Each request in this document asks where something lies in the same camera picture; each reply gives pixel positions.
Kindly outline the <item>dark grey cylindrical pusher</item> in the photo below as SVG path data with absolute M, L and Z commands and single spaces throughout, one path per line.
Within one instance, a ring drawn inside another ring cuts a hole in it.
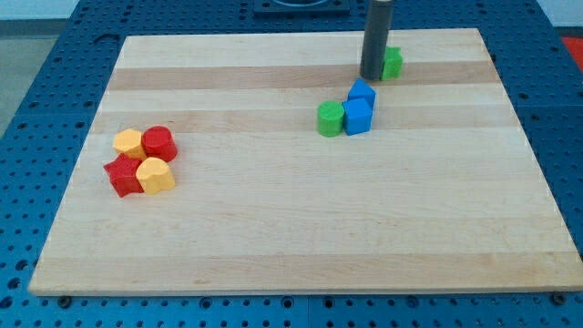
M 360 63 L 360 75 L 364 79 L 381 79 L 393 11 L 393 0 L 369 1 Z

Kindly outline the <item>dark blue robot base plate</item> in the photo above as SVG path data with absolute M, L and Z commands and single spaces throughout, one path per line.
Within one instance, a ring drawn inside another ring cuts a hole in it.
M 349 0 L 254 0 L 255 16 L 328 15 L 350 13 Z

